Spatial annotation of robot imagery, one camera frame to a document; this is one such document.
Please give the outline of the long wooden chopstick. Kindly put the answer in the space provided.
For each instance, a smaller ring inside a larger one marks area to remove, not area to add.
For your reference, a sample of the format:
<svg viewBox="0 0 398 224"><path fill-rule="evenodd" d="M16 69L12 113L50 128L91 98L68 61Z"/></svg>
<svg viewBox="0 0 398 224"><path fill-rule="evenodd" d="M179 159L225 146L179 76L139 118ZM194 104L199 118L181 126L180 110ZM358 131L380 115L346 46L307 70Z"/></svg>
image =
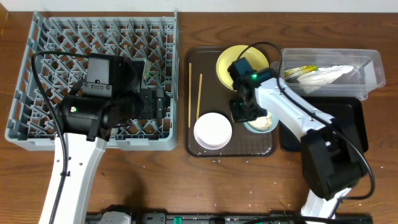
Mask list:
<svg viewBox="0 0 398 224"><path fill-rule="evenodd" d="M191 126L192 113L192 63L188 64L188 128Z"/></svg>

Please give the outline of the short wooden chopstick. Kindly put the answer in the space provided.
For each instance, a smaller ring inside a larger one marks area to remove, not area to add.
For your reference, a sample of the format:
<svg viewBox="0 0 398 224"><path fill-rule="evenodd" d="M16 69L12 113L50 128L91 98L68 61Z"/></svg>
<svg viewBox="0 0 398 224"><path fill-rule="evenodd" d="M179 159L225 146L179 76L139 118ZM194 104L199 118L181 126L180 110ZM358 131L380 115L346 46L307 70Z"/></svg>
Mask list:
<svg viewBox="0 0 398 224"><path fill-rule="evenodd" d="M198 85L198 99L197 99L197 113L196 119L198 120L200 117L200 103L201 103L201 90L202 90L202 83L203 83L203 74L200 74L199 85Z"/></svg>

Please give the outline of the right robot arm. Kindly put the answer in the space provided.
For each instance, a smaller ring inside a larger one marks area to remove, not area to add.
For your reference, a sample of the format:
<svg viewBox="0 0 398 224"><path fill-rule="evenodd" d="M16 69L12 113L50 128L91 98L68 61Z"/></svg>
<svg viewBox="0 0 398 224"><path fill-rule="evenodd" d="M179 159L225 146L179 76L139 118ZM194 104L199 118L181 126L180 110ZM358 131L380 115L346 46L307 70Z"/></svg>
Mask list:
<svg viewBox="0 0 398 224"><path fill-rule="evenodd" d="M302 173L310 188L301 214L306 222L336 220L340 203L365 175L372 175L350 126L313 107L271 68L257 71L245 58L227 69L239 97L230 101L233 120L254 121L275 114L300 143Z"/></svg>

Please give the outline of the green orange snack wrapper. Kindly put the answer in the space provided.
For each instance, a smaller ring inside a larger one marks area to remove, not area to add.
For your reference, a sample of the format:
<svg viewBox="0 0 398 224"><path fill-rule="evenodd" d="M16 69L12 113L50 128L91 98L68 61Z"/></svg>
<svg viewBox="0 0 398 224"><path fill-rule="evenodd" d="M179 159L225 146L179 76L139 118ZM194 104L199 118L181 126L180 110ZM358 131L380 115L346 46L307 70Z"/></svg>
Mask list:
<svg viewBox="0 0 398 224"><path fill-rule="evenodd" d="M318 67L316 65L306 65L306 66L302 66L302 67L291 68L291 69L284 71L284 78L286 80L290 80L292 78L298 77L305 73L315 71L317 69L318 69Z"/></svg>

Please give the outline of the white cup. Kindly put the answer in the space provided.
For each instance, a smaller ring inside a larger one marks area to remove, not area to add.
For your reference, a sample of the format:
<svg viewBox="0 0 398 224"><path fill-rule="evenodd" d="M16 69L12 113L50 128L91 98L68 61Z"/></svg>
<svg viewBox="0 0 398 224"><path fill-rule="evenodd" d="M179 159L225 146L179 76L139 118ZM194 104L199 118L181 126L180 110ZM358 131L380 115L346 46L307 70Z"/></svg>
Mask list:
<svg viewBox="0 0 398 224"><path fill-rule="evenodd" d="M113 128L111 130L110 138L114 138L117 135L118 131L119 131L119 128Z"/></svg>

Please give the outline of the white paper napkin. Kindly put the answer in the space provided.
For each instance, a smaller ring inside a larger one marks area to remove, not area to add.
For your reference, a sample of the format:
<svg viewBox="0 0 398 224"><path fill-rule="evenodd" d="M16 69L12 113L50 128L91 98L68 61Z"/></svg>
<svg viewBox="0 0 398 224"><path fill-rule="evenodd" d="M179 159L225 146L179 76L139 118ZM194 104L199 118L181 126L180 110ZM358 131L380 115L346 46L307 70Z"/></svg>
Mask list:
<svg viewBox="0 0 398 224"><path fill-rule="evenodd" d="M332 67L322 67L315 71L305 73L297 78L297 81L306 85L330 84L340 76L350 73L354 69L351 65L335 65Z"/></svg>

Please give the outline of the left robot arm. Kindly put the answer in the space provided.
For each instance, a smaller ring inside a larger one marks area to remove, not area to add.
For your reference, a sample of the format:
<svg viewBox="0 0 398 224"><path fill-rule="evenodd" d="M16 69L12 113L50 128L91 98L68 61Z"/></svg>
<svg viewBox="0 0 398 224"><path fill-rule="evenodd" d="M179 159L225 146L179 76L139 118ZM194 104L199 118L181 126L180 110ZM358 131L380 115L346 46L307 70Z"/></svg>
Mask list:
<svg viewBox="0 0 398 224"><path fill-rule="evenodd" d="M170 97L146 88L146 58L90 54L86 78L75 83L57 106L43 88L55 130L52 175L40 223L84 223L98 164L114 128L134 119L163 119Z"/></svg>

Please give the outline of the light blue bowl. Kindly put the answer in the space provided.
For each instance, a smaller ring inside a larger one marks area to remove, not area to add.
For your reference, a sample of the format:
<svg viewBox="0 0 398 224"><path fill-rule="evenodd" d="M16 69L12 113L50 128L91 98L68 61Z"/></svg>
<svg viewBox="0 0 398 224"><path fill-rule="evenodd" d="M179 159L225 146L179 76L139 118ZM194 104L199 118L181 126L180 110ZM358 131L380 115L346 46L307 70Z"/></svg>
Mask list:
<svg viewBox="0 0 398 224"><path fill-rule="evenodd" d="M244 126L252 133L265 134L274 130L278 123L278 117L268 112L266 116L258 117L254 121L245 122Z"/></svg>

